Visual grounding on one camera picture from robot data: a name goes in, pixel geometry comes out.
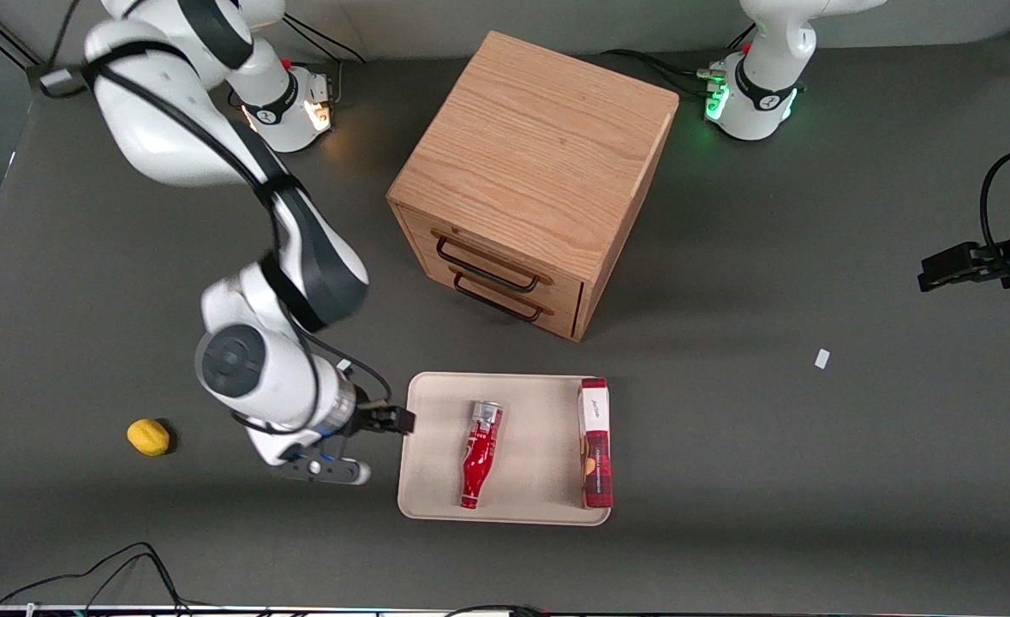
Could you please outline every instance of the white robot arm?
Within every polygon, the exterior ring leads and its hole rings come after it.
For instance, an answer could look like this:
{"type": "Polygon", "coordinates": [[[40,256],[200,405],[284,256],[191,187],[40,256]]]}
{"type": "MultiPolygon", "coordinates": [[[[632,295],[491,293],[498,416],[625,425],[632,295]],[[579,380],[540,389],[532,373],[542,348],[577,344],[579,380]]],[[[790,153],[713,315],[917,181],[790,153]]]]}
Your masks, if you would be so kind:
{"type": "Polygon", "coordinates": [[[755,22],[751,49],[736,50],[711,65],[727,79],[705,117],[730,136],[755,140],[768,137],[790,116],[795,83],[817,48],[810,20],[857,13],[886,0],[740,0],[744,14],[755,22]]]}
{"type": "Polygon", "coordinates": [[[269,147],[307,147],[330,127],[324,76],[285,67],[251,31],[278,22],[285,0],[102,0],[116,20],[153,25],[186,55],[210,90],[229,82],[241,110],[269,147]]]}
{"type": "MultiPolygon", "coordinates": [[[[263,140],[316,133],[290,113],[270,125],[277,133],[255,133],[228,122],[206,92],[226,77],[243,100],[245,93],[261,100],[267,88],[270,98],[273,89],[283,97],[296,76],[267,43],[249,39],[250,25],[279,15],[250,0],[237,7],[229,0],[104,3],[117,19],[89,32],[82,74],[124,157],[172,186],[245,183],[273,223],[274,249],[203,293],[200,383],[234,410],[262,458],[285,476],[363,484],[368,466],[325,454],[324,439],[360,429],[407,433],[414,417],[385,400],[368,401],[342,371],[309,351],[309,332],[350,315],[368,292],[364,264],[263,140]],[[194,35],[190,23],[199,28],[194,35]],[[203,34],[211,24],[219,30],[203,34]],[[252,73],[242,71],[255,61],[252,73]]],[[[282,3],[265,3],[275,4],[282,13],[282,3]]]]}

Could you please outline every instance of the wooden drawer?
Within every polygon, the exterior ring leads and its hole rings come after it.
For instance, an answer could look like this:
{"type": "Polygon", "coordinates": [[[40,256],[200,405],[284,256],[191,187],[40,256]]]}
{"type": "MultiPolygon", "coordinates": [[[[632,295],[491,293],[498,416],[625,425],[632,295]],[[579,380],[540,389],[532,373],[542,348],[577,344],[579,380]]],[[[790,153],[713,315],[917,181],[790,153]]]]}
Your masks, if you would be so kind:
{"type": "Polygon", "coordinates": [[[504,306],[512,316],[559,336],[573,338],[580,281],[521,266],[516,263],[519,259],[488,249],[452,226],[410,208],[395,207],[395,213],[432,280],[466,296],[504,306]]]}
{"type": "Polygon", "coordinates": [[[434,280],[454,286],[458,271],[481,301],[542,309],[536,325],[580,340],[679,104],[669,90],[490,31],[387,200],[434,280]]]}

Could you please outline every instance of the cabinet top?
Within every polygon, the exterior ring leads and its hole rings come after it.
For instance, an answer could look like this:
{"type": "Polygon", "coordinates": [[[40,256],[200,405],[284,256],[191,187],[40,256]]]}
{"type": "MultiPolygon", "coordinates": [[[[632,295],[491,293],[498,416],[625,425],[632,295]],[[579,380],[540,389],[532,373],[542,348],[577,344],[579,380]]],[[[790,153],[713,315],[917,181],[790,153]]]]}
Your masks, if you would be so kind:
{"type": "Polygon", "coordinates": [[[392,202],[595,280],[680,97],[490,31],[392,202]]]}

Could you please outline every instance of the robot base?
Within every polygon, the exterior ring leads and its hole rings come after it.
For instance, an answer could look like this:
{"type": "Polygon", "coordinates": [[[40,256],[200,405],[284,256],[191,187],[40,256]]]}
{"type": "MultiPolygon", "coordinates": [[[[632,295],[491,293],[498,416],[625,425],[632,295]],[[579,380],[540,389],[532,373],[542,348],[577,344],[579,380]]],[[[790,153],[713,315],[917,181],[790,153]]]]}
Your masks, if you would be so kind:
{"type": "MultiPolygon", "coordinates": [[[[739,52],[731,54],[726,59],[711,63],[709,68],[724,71],[726,76],[731,76],[736,64],[743,58],[744,55],[739,52]]],[[[796,97],[798,90],[795,89],[786,101],[779,101],[775,109],[759,110],[736,85],[735,79],[726,79],[711,93],[703,110],[703,118],[719,125],[731,137],[755,141],[771,136],[779,128],[780,122],[790,117],[791,104],[796,97]]]]}
{"type": "Polygon", "coordinates": [[[255,116],[245,105],[241,106],[250,128],[278,152],[302,150],[329,130],[332,121],[329,81],[325,75],[315,75],[302,67],[292,67],[288,73],[296,79],[297,97],[282,117],[265,110],[255,116]]]}

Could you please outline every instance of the green led light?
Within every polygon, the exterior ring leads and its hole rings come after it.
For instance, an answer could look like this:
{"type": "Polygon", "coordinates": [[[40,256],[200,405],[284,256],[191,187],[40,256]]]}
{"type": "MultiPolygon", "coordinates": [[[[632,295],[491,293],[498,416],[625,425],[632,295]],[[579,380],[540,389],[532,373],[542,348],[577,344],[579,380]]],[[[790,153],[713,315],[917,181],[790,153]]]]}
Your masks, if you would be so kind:
{"type": "Polygon", "coordinates": [[[717,93],[711,94],[711,99],[707,104],[707,117],[717,121],[721,117],[721,111],[725,109],[725,102],[729,100],[729,87],[721,86],[717,93]]]}
{"type": "Polygon", "coordinates": [[[790,110],[794,109],[794,99],[798,97],[798,88],[794,88],[793,93],[790,93],[790,102],[787,103],[787,110],[782,112],[783,120],[787,120],[790,117],[790,110]]]}

